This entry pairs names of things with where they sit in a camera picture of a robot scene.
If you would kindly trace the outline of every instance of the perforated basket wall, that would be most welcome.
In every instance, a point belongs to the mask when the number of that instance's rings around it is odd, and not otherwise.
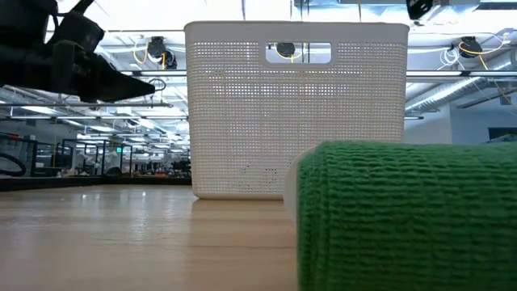
[[[401,24],[198,22],[185,27],[194,194],[281,197],[324,140],[402,141]],[[271,64],[267,43],[331,43],[328,64]]]

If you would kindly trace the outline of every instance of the wooden table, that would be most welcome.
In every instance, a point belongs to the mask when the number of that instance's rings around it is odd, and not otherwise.
[[[296,290],[295,227],[183,186],[3,192],[0,290]]]

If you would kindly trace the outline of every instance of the green cylindrical object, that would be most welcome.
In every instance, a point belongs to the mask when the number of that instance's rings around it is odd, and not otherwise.
[[[302,291],[517,289],[517,144],[327,142],[297,181]]]

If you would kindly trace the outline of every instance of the white plastic basket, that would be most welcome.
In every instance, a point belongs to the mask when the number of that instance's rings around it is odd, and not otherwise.
[[[408,31],[387,23],[189,23],[194,194],[281,199],[292,160],[321,141],[402,141]],[[266,49],[275,42],[330,43],[330,62],[271,64]]]

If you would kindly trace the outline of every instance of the ceiling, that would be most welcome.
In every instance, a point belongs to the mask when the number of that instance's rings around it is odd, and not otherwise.
[[[79,104],[75,96],[59,96],[42,91],[15,91],[0,94],[0,100],[6,103],[67,103],[67,108],[56,108],[57,114],[73,114],[80,116],[170,116],[171,120],[76,120],[71,124],[82,129],[83,125],[99,125],[111,127],[116,133],[142,132],[175,136],[180,138],[179,148],[186,149],[188,136],[186,121],[187,78],[185,77],[185,36],[183,28],[187,23],[196,20],[285,20],[285,21],[318,21],[318,22],[384,22],[404,23],[410,26],[408,48],[408,70],[480,70],[477,58],[458,58],[453,65],[447,65],[444,54],[451,44],[458,44],[462,36],[476,36],[484,49],[498,49],[486,56],[490,62],[492,57],[513,49],[517,44],[517,23],[514,8],[507,10],[476,10],[480,1],[453,0],[452,5],[435,11],[431,17],[424,19],[419,25],[411,22],[406,12],[405,0],[362,0],[359,6],[356,0],[311,0],[309,8],[300,8],[301,0],[96,0],[86,12],[86,16],[100,25],[105,31],[96,53],[104,56],[118,70],[160,70],[161,66],[145,56],[145,44],[151,36],[164,36],[166,47],[172,51],[178,61],[175,76],[161,78],[166,89],[153,96],[141,96],[125,100],[125,104],[160,103],[166,105],[122,107],[75,108]],[[77,0],[59,0],[60,12],[69,11]],[[49,22],[47,37],[53,33],[53,23]],[[151,77],[140,77],[149,81]],[[410,91],[422,93],[436,86],[436,83],[408,83]],[[490,94],[486,89],[483,94]],[[15,114],[27,115],[31,112],[16,108]],[[104,133],[93,128],[92,133]]]

